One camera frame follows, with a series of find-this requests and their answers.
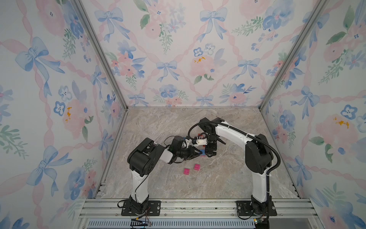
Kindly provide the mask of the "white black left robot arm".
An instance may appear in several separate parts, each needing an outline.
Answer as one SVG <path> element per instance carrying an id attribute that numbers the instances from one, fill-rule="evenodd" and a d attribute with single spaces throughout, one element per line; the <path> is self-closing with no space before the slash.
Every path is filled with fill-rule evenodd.
<path id="1" fill-rule="evenodd" d="M 175 136 L 171 144 L 163 146 L 150 138 L 144 139 L 128 156 L 127 162 L 132 172 L 132 194 L 128 203 L 130 211 L 137 215 L 147 212 L 149 193 L 148 179 L 156 164 L 177 163 L 177 159 L 187 161 L 199 157 L 202 151 L 190 145 L 190 141 Z"/>

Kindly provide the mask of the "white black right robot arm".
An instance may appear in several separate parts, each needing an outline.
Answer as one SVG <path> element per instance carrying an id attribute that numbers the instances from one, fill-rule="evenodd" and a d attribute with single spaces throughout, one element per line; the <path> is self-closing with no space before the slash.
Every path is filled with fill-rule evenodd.
<path id="1" fill-rule="evenodd" d="M 207 118 L 200 120 L 198 126 L 203 130 L 207 157 L 216 155 L 217 143 L 224 141 L 221 137 L 235 143 L 244 150 L 245 164 L 252 172 L 253 191 L 251 195 L 252 212 L 254 215 L 269 215 L 272 209 L 269 175 L 281 164 L 277 160 L 272 166 L 274 148 L 271 147 L 263 134 L 252 135 L 234 126 L 229 125 L 221 118 L 212 121 Z"/>

